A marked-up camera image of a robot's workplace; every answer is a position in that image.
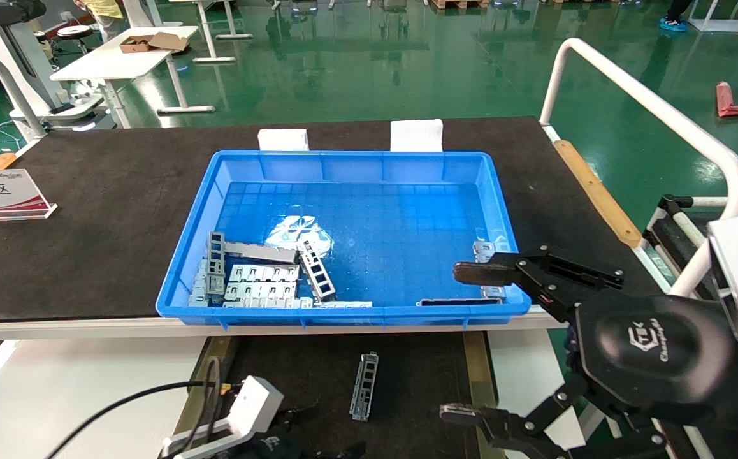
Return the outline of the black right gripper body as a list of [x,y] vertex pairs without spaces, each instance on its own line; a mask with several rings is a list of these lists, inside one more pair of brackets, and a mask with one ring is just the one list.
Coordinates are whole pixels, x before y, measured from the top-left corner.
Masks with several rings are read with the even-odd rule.
[[724,418],[737,345],[718,302],[601,291],[575,308],[588,401],[608,414],[685,425]]

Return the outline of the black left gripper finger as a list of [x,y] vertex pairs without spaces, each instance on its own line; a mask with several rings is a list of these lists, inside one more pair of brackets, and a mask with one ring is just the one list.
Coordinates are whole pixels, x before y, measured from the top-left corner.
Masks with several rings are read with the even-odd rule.
[[293,407],[282,411],[282,427],[293,427],[315,418],[319,412],[319,406],[310,405],[307,407]]
[[366,445],[366,441],[358,441],[341,451],[330,451],[330,453],[326,453],[326,458],[358,459],[365,455]]

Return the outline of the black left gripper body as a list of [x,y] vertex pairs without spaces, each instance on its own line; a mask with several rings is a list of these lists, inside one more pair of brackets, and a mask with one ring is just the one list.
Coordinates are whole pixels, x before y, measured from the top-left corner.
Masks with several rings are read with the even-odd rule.
[[305,451],[282,426],[257,433],[250,440],[250,451],[256,458],[344,458],[343,451]]

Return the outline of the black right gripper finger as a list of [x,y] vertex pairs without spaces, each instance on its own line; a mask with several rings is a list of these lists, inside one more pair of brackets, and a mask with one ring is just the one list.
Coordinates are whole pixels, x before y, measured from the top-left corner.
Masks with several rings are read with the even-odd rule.
[[575,322],[575,310],[582,302],[575,291],[565,291],[565,287],[575,284],[601,291],[625,286],[625,273],[620,268],[601,262],[582,264],[570,253],[549,246],[527,253],[495,252],[481,263],[457,262],[453,275],[460,284],[518,286],[561,323]]
[[442,404],[442,421],[456,425],[473,425],[489,446],[520,451],[528,458],[649,458],[664,451],[667,441],[655,428],[638,430],[610,442],[565,449],[555,443],[546,430],[570,409],[576,401],[591,393],[591,383],[584,377],[573,377],[527,416],[503,409],[468,404]]

